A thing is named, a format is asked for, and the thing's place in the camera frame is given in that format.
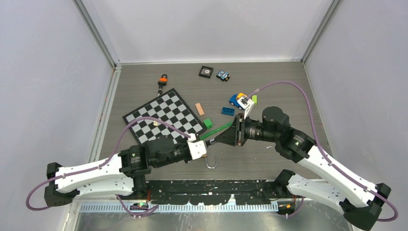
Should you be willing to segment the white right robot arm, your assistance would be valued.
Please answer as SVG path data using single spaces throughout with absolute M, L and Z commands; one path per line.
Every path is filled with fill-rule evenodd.
M 338 211 L 350 224 L 365 231 L 379 220 L 391 188 L 363 179 L 320 150 L 313 138 L 291 127 L 289 116 L 280 108 L 264 109 L 261 121 L 237 114 L 232 125 L 215 137 L 215 142 L 230 146 L 243 146 L 247 140 L 274 143 L 282 157 L 326 180 L 325 184 L 316 183 L 284 169 L 273 181 L 278 196 L 308 197 Z

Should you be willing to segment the green cable lock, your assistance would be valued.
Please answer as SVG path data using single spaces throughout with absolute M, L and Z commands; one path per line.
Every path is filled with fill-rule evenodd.
M 223 125 L 223 126 L 217 128 L 217 129 L 215 129 L 215 130 L 213 130 L 213 131 L 210 131 L 210 132 L 208 132 L 208 133 L 206 133 L 206 134 L 204 134 L 204 135 L 201 135 L 201 136 L 200 136 L 200 139 L 202 140 L 202 139 L 205 139 L 205 138 L 207 138 L 207 137 L 210 137 L 211 135 L 213 135 L 213 134 L 215 134 L 215 133 L 217 133 L 217 132 L 220 132 L 220 131 L 222 131 L 222 130 L 224 130 L 224 129 L 226 129 L 226 128 L 229 128 L 231 125 L 232 125 L 232 122 L 227 123 L 227 124 L 225 124 L 225 125 Z

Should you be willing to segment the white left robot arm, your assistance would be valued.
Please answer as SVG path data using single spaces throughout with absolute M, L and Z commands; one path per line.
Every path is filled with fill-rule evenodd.
M 195 135 L 178 143 L 168 136 L 160 136 L 101 161 L 74 167 L 50 163 L 47 166 L 50 182 L 44 192 L 46 205 L 63 206 L 74 198 L 111 194 L 142 199 L 149 193 L 145 176 L 153 168 L 199 159 L 212 144 L 213 140 L 203 141 Z

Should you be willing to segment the brass padlock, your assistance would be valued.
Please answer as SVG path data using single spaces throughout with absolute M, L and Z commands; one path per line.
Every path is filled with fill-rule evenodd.
M 217 158 L 217 156 L 214 155 L 214 156 L 213 156 L 213 160 L 210 161 L 210 160 L 209 160 L 209 157 L 206 155 L 206 156 L 204 157 L 204 164 L 205 164 L 205 167 L 208 168 L 208 169 L 215 169 L 215 168 L 217 168 L 217 166 L 218 166 L 218 158 Z

